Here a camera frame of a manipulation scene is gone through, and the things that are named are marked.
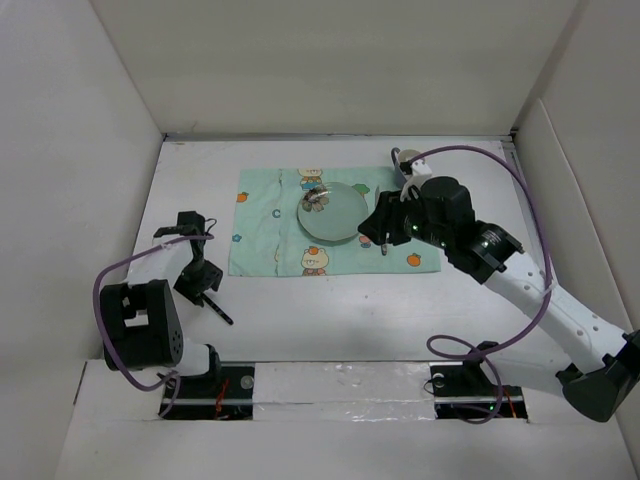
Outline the steel table knife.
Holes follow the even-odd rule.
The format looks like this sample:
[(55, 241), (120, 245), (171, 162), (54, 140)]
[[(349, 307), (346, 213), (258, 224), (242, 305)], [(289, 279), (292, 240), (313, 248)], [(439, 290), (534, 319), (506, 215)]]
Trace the steel table knife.
[(380, 187), (375, 189), (375, 209), (373, 215), (375, 216), (375, 233), (376, 233), (376, 245), (380, 247), (380, 253), (383, 257), (388, 255), (388, 247), (386, 244), (387, 228), (387, 200), (386, 193), (382, 192)]

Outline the steel fork black handle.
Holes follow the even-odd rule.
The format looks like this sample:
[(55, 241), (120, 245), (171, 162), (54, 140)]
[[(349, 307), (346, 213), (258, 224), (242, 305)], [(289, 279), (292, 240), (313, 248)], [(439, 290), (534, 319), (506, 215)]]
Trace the steel fork black handle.
[(202, 300), (226, 324), (228, 324), (230, 326), (234, 325), (234, 320), (221, 307), (219, 307), (209, 296), (207, 296), (206, 294), (203, 294), (202, 295)]

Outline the green floral plate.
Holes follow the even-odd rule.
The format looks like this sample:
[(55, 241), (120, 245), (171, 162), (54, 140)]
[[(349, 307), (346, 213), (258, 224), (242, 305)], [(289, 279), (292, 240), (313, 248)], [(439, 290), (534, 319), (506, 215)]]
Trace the green floral plate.
[(368, 217), (364, 197), (352, 186), (340, 182), (320, 184), (300, 199), (297, 220), (314, 239), (325, 243), (350, 240)]

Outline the purple ceramic mug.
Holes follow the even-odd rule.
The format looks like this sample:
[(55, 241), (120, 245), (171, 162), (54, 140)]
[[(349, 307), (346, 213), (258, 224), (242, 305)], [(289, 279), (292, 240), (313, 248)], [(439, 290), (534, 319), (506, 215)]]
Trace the purple ceramic mug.
[(395, 184), (398, 188), (403, 187), (411, 177), (413, 158), (419, 154), (419, 151), (413, 149), (400, 149), (399, 147), (391, 149), (390, 157), (394, 168)]

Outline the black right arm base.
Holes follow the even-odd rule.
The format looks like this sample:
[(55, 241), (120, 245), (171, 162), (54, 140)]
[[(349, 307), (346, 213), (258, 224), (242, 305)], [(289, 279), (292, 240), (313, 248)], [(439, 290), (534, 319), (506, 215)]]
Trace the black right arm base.
[(492, 371), (485, 373), (482, 360), (435, 362), (423, 390), (432, 395), (437, 420), (457, 419), (479, 423), (493, 419), (528, 419), (521, 387), (502, 384), (502, 395)]

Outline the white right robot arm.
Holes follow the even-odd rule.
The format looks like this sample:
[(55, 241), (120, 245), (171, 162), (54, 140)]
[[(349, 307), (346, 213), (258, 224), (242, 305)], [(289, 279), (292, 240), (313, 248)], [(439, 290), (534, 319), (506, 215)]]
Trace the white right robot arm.
[[(441, 249), (455, 269), (530, 319), (503, 343), (485, 341), (454, 355), (466, 365), (462, 381), (471, 392), (483, 394), (496, 384), (548, 391), (586, 418), (604, 423), (638, 384), (638, 332), (624, 332), (553, 285), (549, 266), (539, 267), (502, 227), (476, 218), (469, 191), (456, 179), (436, 177), (406, 192), (380, 193), (358, 231), (378, 246), (419, 240)], [(499, 351), (536, 328), (562, 348), (566, 361), (527, 356), (498, 362)]]

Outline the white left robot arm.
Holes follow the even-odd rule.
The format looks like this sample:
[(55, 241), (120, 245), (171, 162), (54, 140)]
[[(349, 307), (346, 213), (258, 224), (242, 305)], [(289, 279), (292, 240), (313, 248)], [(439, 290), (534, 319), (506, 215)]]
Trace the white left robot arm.
[(222, 387), (218, 353), (185, 337), (174, 301), (178, 293), (203, 307), (206, 293), (216, 292), (223, 278), (222, 269), (204, 256), (210, 238), (205, 223), (195, 211), (178, 213), (175, 225), (154, 233), (150, 252), (134, 261), (123, 282), (97, 287), (101, 332), (113, 346), (104, 350), (110, 370), (168, 368), (205, 397)]

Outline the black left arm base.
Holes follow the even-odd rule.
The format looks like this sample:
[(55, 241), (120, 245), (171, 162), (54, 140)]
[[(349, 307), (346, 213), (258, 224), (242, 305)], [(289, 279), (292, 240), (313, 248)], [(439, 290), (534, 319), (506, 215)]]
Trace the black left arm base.
[(165, 420), (244, 421), (253, 419), (256, 365), (223, 363), (216, 378), (182, 378), (165, 386), (159, 415)]

